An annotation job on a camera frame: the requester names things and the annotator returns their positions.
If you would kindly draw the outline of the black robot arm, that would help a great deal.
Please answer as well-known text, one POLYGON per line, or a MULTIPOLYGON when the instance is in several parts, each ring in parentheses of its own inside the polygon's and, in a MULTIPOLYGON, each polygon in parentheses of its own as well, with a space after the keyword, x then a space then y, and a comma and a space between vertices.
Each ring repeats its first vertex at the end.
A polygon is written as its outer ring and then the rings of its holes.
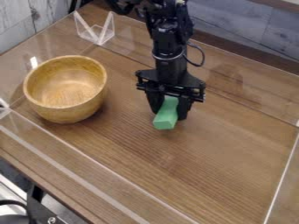
POLYGON ((184 120, 195 102, 205 97, 205 82, 188 72, 188 66, 201 67, 187 57, 188 49, 197 48, 189 41, 193 22, 188 0, 105 0, 110 10, 125 16, 134 13, 144 19, 153 41, 154 68, 134 72, 136 88, 145 93, 150 110, 156 113, 168 96, 177 100, 177 118, 184 120))

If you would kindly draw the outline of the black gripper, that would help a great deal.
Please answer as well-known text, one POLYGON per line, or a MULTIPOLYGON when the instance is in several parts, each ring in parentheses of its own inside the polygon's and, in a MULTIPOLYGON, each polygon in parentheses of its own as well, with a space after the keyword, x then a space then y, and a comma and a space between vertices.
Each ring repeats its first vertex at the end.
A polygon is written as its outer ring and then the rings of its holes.
POLYGON ((142 90, 149 107, 156 114, 164 103, 164 97, 179 98, 177 120, 187 118, 193 102, 203 102, 205 82, 189 74, 187 57, 183 53, 172 58, 154 58, 154 68, 137 70, 136 88, 142 90))

